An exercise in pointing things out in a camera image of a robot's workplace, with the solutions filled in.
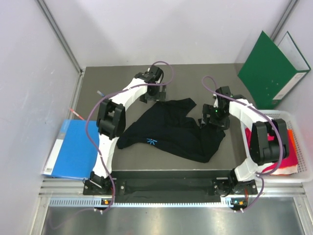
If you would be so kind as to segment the black t-shirt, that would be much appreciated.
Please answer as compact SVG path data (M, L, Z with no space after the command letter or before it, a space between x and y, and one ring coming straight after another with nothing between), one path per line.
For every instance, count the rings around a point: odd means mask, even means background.
M117 141L118 149L136 143L154 146L170 154L207 163L218 151L225 132L212 124L188 117L196 103L191 98L156 102Z

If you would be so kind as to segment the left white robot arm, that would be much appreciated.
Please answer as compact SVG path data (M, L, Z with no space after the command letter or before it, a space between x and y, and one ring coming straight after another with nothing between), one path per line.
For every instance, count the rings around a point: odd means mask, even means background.
M163 77L163 70L152 66L148 71L136 74L122 91L109 94L101 101L96 120L99 143L96 144L88 136L96 147L97 157L90 177L84 182L84 195L114 193L112 158L117 141L126 127L126 111L137 99L142 102L164 100L166 86L160 86Z

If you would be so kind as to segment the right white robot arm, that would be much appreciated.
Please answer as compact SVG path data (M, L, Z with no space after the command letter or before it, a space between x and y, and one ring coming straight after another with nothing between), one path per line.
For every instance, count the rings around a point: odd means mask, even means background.
M288 131L283 119L270 118L241 95L214 94L214 99L214 104L202 106L201 127L212 125L226 130L230 127L229 117L233 116L250 130L250 144L243 163L232 169L225 180L213 182L215 192L226 197L243 193L255 179L269 175L264 169L270 164L280 166L290 154Z

